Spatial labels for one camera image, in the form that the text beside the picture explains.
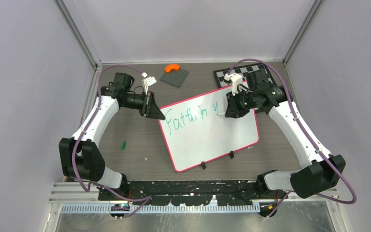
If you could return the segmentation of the whiteboard with pink frame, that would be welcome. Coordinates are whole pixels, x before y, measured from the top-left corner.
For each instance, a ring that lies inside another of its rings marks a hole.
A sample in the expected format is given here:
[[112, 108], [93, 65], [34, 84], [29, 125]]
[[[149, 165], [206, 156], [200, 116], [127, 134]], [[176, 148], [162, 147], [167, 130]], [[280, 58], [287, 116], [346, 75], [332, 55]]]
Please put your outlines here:
[[176, 172], [260, 140], [254, 110], [238, 119], [217, 115], [226, 111], [226, 94], [230, 91], [231, 87], [222, 87], [161, 107], [165, 120], [159, 124]]

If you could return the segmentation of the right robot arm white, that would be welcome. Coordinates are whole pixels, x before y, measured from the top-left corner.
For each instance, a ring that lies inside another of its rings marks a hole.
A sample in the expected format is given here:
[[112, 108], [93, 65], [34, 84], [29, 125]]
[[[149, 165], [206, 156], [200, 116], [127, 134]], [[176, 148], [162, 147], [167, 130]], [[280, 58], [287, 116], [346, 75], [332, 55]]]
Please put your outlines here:
[[342, 155], [332, 155], [315, 137], [292, 101], [285, 85], [274, 86], [264, 70], [242, 76], [225, 74], [231, 91], [225, 117], [242, 118], [252, 109], [266, 113], [281, 129], [300, 162], [298, 171], [271, 170], [257, 177], [257, 194], [269, 198], [276, 190], [295, 192], [301, 198], [335, 187], [346, 162]]

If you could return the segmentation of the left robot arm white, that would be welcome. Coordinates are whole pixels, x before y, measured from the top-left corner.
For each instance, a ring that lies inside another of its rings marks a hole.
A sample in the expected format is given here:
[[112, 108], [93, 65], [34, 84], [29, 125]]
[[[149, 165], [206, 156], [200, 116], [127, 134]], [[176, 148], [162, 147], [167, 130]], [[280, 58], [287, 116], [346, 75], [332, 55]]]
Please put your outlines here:
[[154, 93], [149, 90], [156, 79], [146, 73], [142, 75], [143, 91], [140, 94], [131, 90], [134, 78], [126, 73], [116, 73], [112, 82], [100, 87], [95, 105], [80, 129], [70, 138], [62, 138], [59, 142], [61, 168], [65, 177], [110, 188], [111, 195], [117, 200], [128, 196], [126, 175], [106, 166], [98, 146], [110, 120], [120, 108], [138, 110], [140, 116], [145, 118], [165, 119], [156, 104]]

